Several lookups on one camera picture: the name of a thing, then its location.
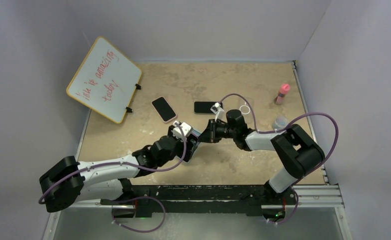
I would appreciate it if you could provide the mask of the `black screen smartphone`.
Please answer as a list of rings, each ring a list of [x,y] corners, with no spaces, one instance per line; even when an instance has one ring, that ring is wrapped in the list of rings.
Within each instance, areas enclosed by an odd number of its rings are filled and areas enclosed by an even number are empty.
[[[195,114],[216,114],[216,110],[212,111],[212,107],[215,106],[217,102],[215,101],[195,101],[193,103],[193,112]]]

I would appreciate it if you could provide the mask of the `clear phone case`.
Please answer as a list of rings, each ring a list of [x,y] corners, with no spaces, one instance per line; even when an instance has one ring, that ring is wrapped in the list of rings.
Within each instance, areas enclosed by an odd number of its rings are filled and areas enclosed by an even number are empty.
[[[250,117],[252,114],[252,111],[249,107],[251,105],[254,106],[254,100],[250,97],[245,97],[245,100],[238,97],[237,101],[237,108],[241,111],[242,115],[245,117]]]

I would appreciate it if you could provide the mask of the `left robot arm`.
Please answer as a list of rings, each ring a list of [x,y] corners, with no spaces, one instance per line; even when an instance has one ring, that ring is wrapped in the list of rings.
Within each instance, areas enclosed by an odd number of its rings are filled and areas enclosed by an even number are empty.
[[[38,203],[47,212],[62,211],[74,203],[104,199],[128,204],[133,191],[125,180],[167,172],[188,162],[198,147],[201,133],[185,122],[176,122],[153,144],[122,157],[102,161],[77,161],[66,156],[39,178]]]

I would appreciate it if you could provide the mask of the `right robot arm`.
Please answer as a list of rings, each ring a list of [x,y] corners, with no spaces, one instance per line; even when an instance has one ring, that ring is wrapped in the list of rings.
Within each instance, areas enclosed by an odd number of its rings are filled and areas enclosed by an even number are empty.
[[[259,133],[248,127],[241,111],[236,109],[226,113],[226,121],[210,119],[198,137],[201,143],[218,143],[222,139],[232,139],[244,151],[277,153],[283,167],[264,184],[264,197],[272,204],[325,160],[324,151],[298,124],[282,132]]]

